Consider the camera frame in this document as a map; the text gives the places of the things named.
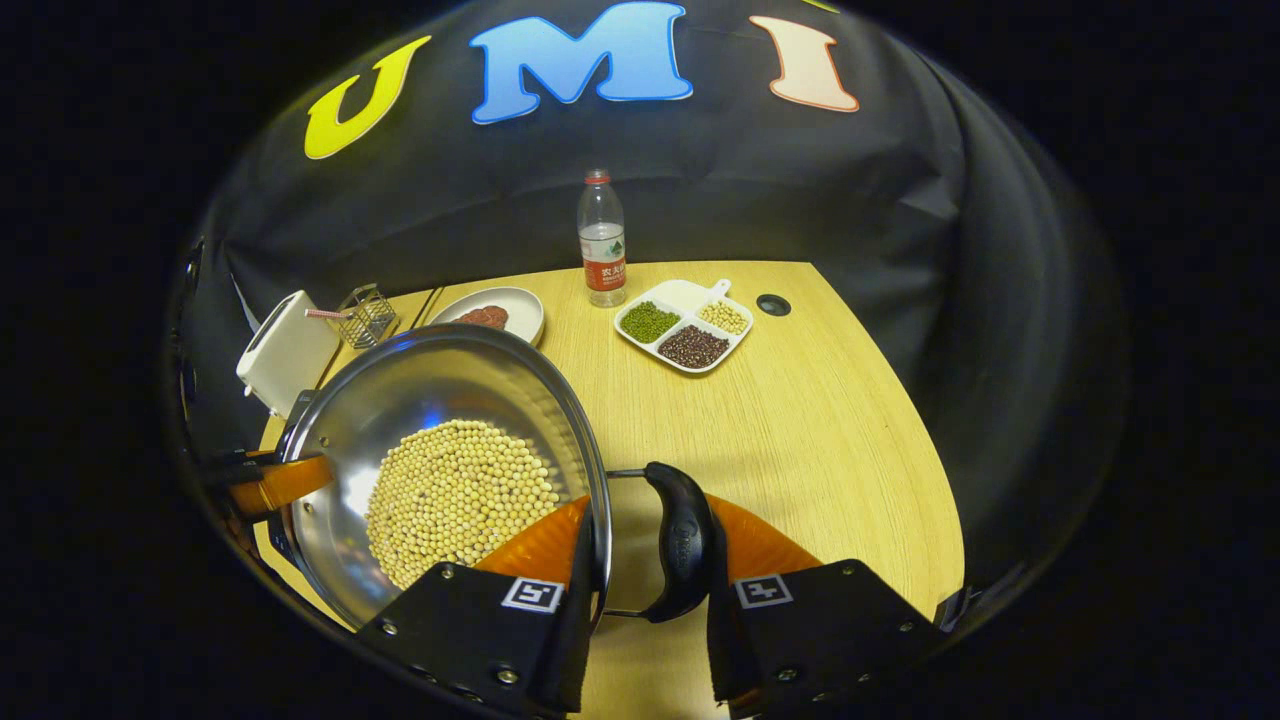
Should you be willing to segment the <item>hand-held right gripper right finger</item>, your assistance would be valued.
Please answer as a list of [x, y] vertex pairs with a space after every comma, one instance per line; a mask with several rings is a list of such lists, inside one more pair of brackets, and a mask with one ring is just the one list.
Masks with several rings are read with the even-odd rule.
[[945, 630], [856, 559], [822, 562], [716, 496], [707, 644], [733, 719], [806, 719], [916, 666]]

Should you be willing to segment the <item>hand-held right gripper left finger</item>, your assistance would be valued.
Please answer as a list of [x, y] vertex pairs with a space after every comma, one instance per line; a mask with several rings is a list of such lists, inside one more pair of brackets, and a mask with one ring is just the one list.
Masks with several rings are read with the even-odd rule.
[[581, 708], [593, 605], [591, 500], [515, 537], [485, 568], [439, 562], [357, 633], [431, 691], [492, 716]]

